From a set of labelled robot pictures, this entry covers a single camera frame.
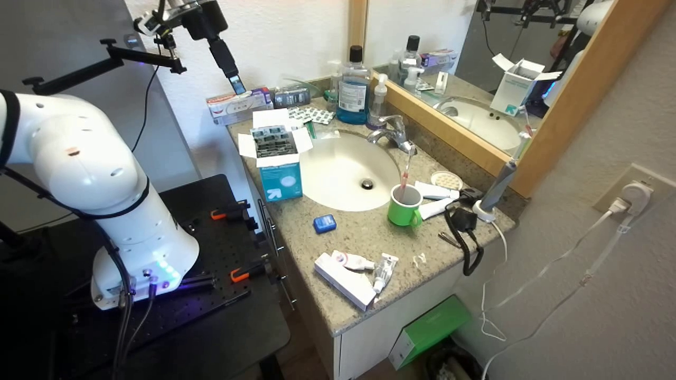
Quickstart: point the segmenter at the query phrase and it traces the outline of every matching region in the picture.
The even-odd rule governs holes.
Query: green box
[[[402,368],[471,318],[465,305],[450,296],[402,329],[388,355],[389,361],[395,369]]]

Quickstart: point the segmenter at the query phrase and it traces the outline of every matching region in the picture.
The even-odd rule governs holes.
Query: sink drain
[[[373,189],[373,181],[370,179],[364,179],[362,180],[362,189],[364,190],[371,190]]]

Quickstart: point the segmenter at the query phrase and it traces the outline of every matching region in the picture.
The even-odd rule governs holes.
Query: mirror
[[[369,0],[364,62],[511,154],[520,132],[538,132],[566,70],[573,71],[611,3]],[[587,21],[578,31],[585,7]]]

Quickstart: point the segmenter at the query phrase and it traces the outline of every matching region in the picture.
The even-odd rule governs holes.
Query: outlet cover
[[[620,195],[622,188],[633,181],[640,182],[652,189],[650,201],[641,215],[649,212],[655,205],[661,204],[666,198],[676,193],[676,182],[666,179],[642,166],[631,164],[624,173],[622,173],[620,178],[615,181],[615,184],[596,202],[594,208],[601,212],[608,211],[608,208],[615,198]],[[614,215],[612,218],[621,222],[624,219],[624,216]]]

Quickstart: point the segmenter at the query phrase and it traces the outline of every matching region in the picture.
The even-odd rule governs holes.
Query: black bottle cap
[[[349,47],[349,61],[355,64],[361,62],[364,59],[364,51],[359,45],[352,45]]]
[[[412,34],[408,36],[408,42],[406,43],[406,50],[408,51],[418,51],[418,46],[420,45],[420,36]]]

